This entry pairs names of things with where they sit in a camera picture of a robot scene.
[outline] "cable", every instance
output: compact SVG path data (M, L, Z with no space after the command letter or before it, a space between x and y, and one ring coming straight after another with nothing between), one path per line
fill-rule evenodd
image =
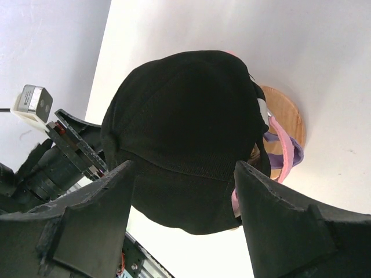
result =
M124 253L121 253L121 264L120 269L117 271L117 275L120 276L123 274L123 271L125 270L125 255Z

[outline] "black baseball cap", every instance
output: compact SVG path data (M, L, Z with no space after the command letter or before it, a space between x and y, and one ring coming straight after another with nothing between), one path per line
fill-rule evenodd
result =
M261 88L246 65L222 51L184 52L145 63L120 85L101 127L109 170L139 167L132 205L167 227L204 235L242 224L231 194L239 160L263 145Z

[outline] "wooden round base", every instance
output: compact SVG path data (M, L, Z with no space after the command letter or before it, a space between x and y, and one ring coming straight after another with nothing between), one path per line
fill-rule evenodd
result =
M268 109L286 130L288 135L295 138L304 148L306 139L305 125L295 103L276 89L268 86L261 86L261 88L264 92ZM276 134L276 131L272 127L269 128L269 131ZM268 143L264 140L264 146L267 153L282 154L280 142ZM271 178L278 178L280 172L281 170L272 170Z

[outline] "white wall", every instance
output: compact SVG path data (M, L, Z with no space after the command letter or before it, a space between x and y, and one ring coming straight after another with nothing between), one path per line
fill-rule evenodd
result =
M0 107L25 84L46 87L55 110L84 118L110 0L1 0ZM45 136L12 114L0 114L1 162L17 170Z
M232 50L305 117L305 160L285 184L371 213L370 11L370 0L113 0L86 118L101 123L118 86L146 61ZM177 278L252 277L242 229L190 236L133 210L129 231Z

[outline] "purple strap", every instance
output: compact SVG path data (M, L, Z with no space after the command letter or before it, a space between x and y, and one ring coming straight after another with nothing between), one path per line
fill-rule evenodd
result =
M277 142L279 138L276 134L270 133L269 131L265 133L264 138L267 142ZM294 162L293 166L298 165L300 162L303 161L304 158L304 151L300 144L290 136L291 142L294 146ZM273 153L269 153L269 160L271 162L272 169L281 169L283 167L283 155L274 155Z

